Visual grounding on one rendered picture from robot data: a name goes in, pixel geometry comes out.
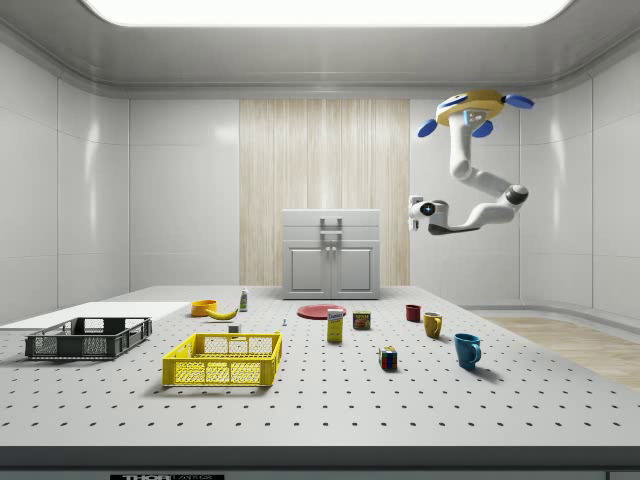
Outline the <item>drone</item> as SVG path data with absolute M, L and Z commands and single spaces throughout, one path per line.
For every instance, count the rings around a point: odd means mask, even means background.
M 438 125 L 448 126 L 450 115 L 468 109 L 487 112 L 484 123 L 473 131 L 472 136 L 476 138 L 488 136 L 493 130 L 490 119 L 502 111 L 504 104 L 521 109 L 531 109 L 534 106 L 531 99 L 518 94 L 502 95 L 495 90 L 472 90 L 460 93 L 439 104 L 436 118 L 429 119 L 420 128 L 417 136 L 422 138 L 430 135 Z

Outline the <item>white cabinet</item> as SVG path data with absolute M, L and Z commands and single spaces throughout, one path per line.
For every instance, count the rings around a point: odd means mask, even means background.
M 377 299 L 378 209 L 284 209 L 286 299 Z

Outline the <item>yellow and white box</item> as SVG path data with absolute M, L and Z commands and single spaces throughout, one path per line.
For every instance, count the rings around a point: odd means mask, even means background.
M 327 310 L 327 340 L 329 342 L 340 343 L 342 341 L 344 314 L 345 310 L 341 307 Z

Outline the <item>red plate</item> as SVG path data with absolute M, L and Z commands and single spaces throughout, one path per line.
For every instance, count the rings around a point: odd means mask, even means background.
M 338 310 L 342 315 L 346 314 L 346 308 L 334 304 L 313 304 L 304 305 L 297 310 L 297 315 L 301 318 L 311 320 L 326 320 L 329 310 Z

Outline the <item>blue mug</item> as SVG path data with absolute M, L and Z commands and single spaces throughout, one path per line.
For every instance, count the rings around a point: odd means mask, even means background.
M 482 356 L 480 338 L 469 333 L 457 333 L 454 336 L 454 344 L 459 366 L 473 370 Z

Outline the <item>yellow basket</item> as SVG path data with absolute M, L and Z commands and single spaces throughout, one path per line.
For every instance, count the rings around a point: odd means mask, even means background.
M 280 332 L 195 333 L 163 358 L 165 386 L 270 386 L 282 358 Z

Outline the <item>dark grey basket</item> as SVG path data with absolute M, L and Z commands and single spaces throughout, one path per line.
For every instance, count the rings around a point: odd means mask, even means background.
M 150 317 L 76 317 L 26 336 L 30 359 L 114 359 L 147 339 Z

